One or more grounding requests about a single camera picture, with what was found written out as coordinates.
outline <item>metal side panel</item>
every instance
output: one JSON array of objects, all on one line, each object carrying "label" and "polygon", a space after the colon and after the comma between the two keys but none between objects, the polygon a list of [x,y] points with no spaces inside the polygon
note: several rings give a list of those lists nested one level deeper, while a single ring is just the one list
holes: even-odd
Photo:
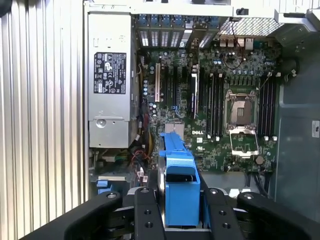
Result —
[{"label": "metal side panel", "polygon": [[286,52],[300,72],[280,89],[275,199],[320,222],[319,35]]},{"label": "metal side panel", "polygon": [[0,19],[0,240],[86,200],[83,3],[14,0]]}]

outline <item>blue latch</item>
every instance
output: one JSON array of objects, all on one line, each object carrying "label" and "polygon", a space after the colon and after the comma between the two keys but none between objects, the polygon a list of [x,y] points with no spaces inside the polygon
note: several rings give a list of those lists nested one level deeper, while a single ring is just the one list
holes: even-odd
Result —
[{"label": "blue latch", "polygon": [[98,180],[96,182],[96,187],[98,188],[98,194],[109,192],[113,190],[113,186],[107,180]]},{"label": "blue latch", "polygon": [[166,181],[165,224],[197,226],[199,224],[200,178],[192,153],[176,132],[162,133],[165,149],[159,156],[166,160],[168,176],[191,176],[188,181]]}]

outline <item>sticker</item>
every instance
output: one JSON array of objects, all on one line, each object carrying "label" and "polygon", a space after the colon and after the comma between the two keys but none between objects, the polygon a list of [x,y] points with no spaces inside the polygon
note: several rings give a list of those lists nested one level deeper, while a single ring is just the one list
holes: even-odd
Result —
[{"label": "sticker", "polygon": [[94,55],[93,92],[126,94],[127,54],[97,52]]},{"label": "sticker", "polygon": [[312,137],[319,138],[320,121],[312,121]]}]

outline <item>metal bracket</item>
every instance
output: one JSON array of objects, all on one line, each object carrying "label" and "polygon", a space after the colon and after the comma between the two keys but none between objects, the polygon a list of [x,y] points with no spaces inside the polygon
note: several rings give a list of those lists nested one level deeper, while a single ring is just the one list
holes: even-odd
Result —
[{"label": "metal bracket", "polygon": [[[251,156],[259,155],[258,139],[257,139],[257,134],[256,134],[254,126],[252,126],[252,125],[247,125],[247,126],[229,125],[228,127],[229,127],[228,131],[229,131],[229,136],[230,136],[231,153],[232,153],[232,155],[240,156],[240,157],[245,158],[245,159],[248,159]],[[233,144],[233,140],[232,140],[232,135],[240,134],[240,133],[254,136],[255,144],[256,144],[256,150],[255,151],[243,152],[241,150],[240,151],[239,150],[234,150],[234,144]]]}]

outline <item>white pci slot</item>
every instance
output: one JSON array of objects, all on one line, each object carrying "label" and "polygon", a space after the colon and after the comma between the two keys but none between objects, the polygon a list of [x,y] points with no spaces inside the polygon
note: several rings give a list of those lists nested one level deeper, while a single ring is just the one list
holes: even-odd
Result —
[{"label": "white pci slot", "polygon": [[161,64],[155,64],[155,83],[154,83],[154,101],[160,102],[160,70]]}]

